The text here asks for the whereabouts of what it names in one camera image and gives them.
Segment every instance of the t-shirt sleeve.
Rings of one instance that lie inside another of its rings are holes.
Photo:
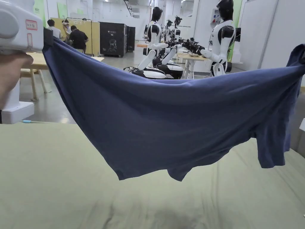
[[[262,168],[285,165],[284,153],[290,150],[289,114],[273,114],[256,128],[255,136]]]

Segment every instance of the red label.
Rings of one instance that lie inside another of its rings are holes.
[[[36,21],[25,20],[25,25],[28,30],[38,30]]]

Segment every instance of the man in white shirt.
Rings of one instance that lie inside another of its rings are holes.
[[[60,32],[60,30],[58,29],[58,28],[55,28],[54,26],[55,26],[55,22],[54,22],[54,20],[48,20],[48,25],[49,25],[49,30],[52,30],[53,31],[53,36],[54,37],[57,37],[57,38],[62,38],[62,35],[61,35],[61,32]]]

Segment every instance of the person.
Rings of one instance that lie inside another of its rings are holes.
[[[70,37],[70,34],[71,34],[71,27],[69,25],[69,21],[66,19],[66,20],[63,20],[62,21],[62,24],[63,24],[63,30],[65,31],[65,34],[66,34],[66,43],[68,44],[68,41],[69,41],[69,37]]]
[[[72,46],[75,49],[82,49],[84,53],[86,53],[86,43],[88,42],[89,38],[87,37],[87,35],[78,30],[77,27],[75,25],[71,26],[71,34],[70,34],[70,40],[73,41]]]
[[[25,53],[0,55],[0,110],[16,86],[22,68],[30,68],[33,58]]]
[[[47,21],[48,25],[49,25],[49,30],[52,30],[53,31],[53,36],[54,37],[57,37],[57,38],[62,38],[63,36],[61,35],[61,32],[60,32],[60,29],[58,28],[55,28],[55,22],[54,20],[50,19]]]

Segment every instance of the man in black shirt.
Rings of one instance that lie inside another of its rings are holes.
[[[84,32],[78,30],[75,25],[71,26],[71,31],[70,40],[73,41],[72,46],[75,49],[82,49],[84,53],[86,53],[86,43],[88,42],[89,38]]]

